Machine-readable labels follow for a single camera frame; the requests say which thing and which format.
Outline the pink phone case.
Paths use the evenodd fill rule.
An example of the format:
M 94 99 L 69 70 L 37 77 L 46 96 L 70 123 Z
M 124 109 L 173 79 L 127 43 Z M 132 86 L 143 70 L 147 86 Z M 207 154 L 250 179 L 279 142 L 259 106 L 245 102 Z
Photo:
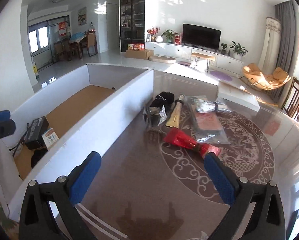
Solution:
M 190 108 L 191 135 L 197 142 L 208 144 L 230 144 L 215 112 L 198 113 Z

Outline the red snack packet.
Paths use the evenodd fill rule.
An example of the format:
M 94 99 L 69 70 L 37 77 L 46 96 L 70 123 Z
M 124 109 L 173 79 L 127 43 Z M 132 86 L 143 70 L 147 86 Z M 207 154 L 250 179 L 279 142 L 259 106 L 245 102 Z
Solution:
M 214 153 L 216 156 L 219 156 L 221 153 L 220 148 L 211 144 L 197 142 L 193 137 L 190 137 L 181 129 L 175 127 L 164 137 L 164 142 L 195 151 L 199 153 L 202 158 L 208 153 Z

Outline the silver bundle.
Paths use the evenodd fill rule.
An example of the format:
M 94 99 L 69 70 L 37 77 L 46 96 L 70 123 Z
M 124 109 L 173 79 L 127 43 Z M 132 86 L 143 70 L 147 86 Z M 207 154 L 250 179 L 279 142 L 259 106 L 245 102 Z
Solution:
M 221 99 L 210 101 L 206 96 L 186 96 L 186 103 L 196 113 L 232 112 L 231 108 Z

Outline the rhinestone bow hair clip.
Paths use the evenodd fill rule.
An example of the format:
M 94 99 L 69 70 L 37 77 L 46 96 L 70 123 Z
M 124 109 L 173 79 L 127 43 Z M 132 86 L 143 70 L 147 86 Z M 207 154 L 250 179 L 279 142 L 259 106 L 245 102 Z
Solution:
M 168 115 L 165 106 L 153 107 L 147 106 L 143 110 L 143 119 L 146 124 L 147 132 L 158 132 L 166 121 Z

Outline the black scrunchie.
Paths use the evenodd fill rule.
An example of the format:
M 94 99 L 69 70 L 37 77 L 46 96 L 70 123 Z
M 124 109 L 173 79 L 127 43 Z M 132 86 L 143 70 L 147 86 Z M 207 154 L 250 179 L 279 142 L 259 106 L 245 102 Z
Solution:
M 174 103 L 175 95 L 170 92 L 161 92 L 158 94 L 153 102 L 150 104 L 150 107 L 155 107 L 162 109 L 162 107 L 165 107 L 165 109 L 168 111 L 172 104 Z

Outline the black small box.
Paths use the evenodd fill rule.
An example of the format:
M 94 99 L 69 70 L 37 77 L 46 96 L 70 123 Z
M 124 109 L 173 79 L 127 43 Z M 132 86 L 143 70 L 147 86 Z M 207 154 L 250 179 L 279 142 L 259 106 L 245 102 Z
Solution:
M 43 134 L 48 130 L 49 122 L 45 116 L 32 121 L 26 134 L 25 146 L 30 150 L 36 150 L 45 146 Z

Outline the black round pouch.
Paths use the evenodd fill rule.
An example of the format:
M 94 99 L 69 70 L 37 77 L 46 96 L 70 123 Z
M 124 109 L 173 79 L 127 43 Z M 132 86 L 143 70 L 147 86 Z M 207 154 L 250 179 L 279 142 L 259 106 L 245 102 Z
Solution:
M 34 154 L 31 157 L 31 168 L 34 168 L 39 160 L 48 152 L 46 148 L 40 148 L 34 150 Z

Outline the blue white medicine box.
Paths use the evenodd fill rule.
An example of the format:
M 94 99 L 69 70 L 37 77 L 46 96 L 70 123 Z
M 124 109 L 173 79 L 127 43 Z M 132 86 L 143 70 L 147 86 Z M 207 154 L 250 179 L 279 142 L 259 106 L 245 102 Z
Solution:
M 59 137 L 53 128 L 49 128 L 45 133 L 43 133 L 42 138 L 48 150 L 59 140 Z

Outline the white cardboard box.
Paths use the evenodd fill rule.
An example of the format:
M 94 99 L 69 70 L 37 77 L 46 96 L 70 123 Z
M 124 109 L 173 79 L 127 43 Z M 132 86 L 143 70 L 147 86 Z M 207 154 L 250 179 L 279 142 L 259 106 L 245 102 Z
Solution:
M 20 218 L 28 183 L 68 175 L 87 155 L 104 155 L 152 98 L 154 71 L 110 64 L 87 64 L 39 90 L 11 113 L 16 130 L 0 139 L 0 203 L 5 215 Z M 68 129 L 28 174 L 9 149 L 34 119 L 56 114 Z

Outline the wooden dining table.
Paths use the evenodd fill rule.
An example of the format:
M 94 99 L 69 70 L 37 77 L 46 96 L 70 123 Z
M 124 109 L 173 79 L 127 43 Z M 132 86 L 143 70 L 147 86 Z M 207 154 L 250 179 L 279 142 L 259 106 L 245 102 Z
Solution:
M 77 50 L 79 58 L 83 58 L 83 48 L 86 47 L 86 33 L 75 33 L 69 39 L 70 48 Z

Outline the wooden dining chair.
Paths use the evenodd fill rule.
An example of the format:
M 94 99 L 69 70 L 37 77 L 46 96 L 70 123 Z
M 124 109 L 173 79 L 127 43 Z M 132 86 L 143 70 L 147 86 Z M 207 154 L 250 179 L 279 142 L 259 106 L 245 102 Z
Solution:
M 282 109 L 290 118 L 299 122 L 299 80 L 296 77 L 292 80 Z

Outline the orange lounge chair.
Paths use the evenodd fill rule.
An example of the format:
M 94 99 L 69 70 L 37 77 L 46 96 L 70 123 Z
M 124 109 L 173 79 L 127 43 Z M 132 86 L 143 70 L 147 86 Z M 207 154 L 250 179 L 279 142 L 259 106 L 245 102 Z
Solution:
M 254 86 L 260 90 L 275 90 L 291 80 L 291 77 L 280 67 L 277 67 L 272 74 L 264 74 L 256 64 L 251 63 L 242 68 L 243 77 L 247 85 Z

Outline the white tv cabinet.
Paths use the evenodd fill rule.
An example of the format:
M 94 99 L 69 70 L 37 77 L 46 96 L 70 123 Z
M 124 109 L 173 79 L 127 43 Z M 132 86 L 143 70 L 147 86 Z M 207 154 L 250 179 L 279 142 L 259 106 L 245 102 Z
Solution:
M 205 63 L 209 63 L 210 68 L 214 68 L 218 71 L 222 70 L 231 75 L 242 74 L 242 61 L 212 51 L 158 42 L 146 42 L 145 48 L 153 50 L 154 55 L 171 56 L 177 60 L 189 62 L 203 60 Z

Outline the black glass display cabinet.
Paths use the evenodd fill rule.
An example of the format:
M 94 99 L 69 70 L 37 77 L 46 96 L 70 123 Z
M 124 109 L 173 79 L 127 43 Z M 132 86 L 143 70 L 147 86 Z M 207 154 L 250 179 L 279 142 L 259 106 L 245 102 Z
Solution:
M 145 42 L 145 0 L 120 0 L 120 49 Z

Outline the grey curtain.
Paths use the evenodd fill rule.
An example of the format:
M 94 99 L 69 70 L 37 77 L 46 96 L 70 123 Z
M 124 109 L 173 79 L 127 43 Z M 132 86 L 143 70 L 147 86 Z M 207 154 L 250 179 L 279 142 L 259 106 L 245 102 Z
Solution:
M 294 71 L 294 48 L 297 40 L 297 10 L 293 1 L 275 6 L 275 17 L 281 23 L 281 40 L 276 66 L 284 70 L 289 77 Z

